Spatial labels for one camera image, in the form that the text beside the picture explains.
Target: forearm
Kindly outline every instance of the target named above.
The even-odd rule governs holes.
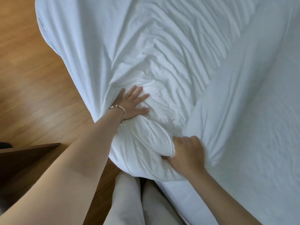
[[[122,109],[109,110],[54,161],[24,197],[0,217],[0,223],[82,224],[123,117]]]
[[[189,182],[205,202],[219,225],[261,225],[206,171],[194,172]]]

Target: person's right arm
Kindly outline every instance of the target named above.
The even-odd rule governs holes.
[[[191,183],[219,225],[261,225],[206,171],[204,150],[196,136],[174,137],[173,140],[175,155],[166,159]]]

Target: hand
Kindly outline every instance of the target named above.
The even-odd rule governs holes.
[[[114,105],[119,105],[123,107],[126,110],[126,115],[124,117],[124,120],[131,119],[137,115],[146,115],[149,113],[149,108],[144,107],[144,108],[136,108],[135,106],[141,102],[143,102],[146,98],[148,98],[150,95],[145,94],[141,97],[138,97],[140,93],[143,90],[143,87],[140,86],[137,91],[134,93],[134,91],[137,89],[137,86],[133,86],[126,94],[125,93],[125,88],[123,88],[112,104]]]
[[[186,179],[198,172],[205,172],[204,149],[198,137],[173,137],[175,155],[163,156],[171,166]]]

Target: beige pants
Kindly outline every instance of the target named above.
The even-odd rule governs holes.
[[[184,225],[155,185],[147,181],[141,197],[140,180],[121,172],[116,178],[112,207],[104,225]]]

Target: silver bracelet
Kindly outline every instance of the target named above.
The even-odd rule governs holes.
[[[110,107],[110,109],[112,109],[112,108],[114,108],[114,107],[121,107],[121,106],[119,106],[119,105],[114,105],[114,106],[111,106]],[[124,112],[125,112],[125,114],[124,114],[124,117],[123,117],[123,120],[124,120],[124,118],[125,118],[125,116],[126,116],[126,110],[124,109],[124,107],[121,107],[123,110],[124,110]]]

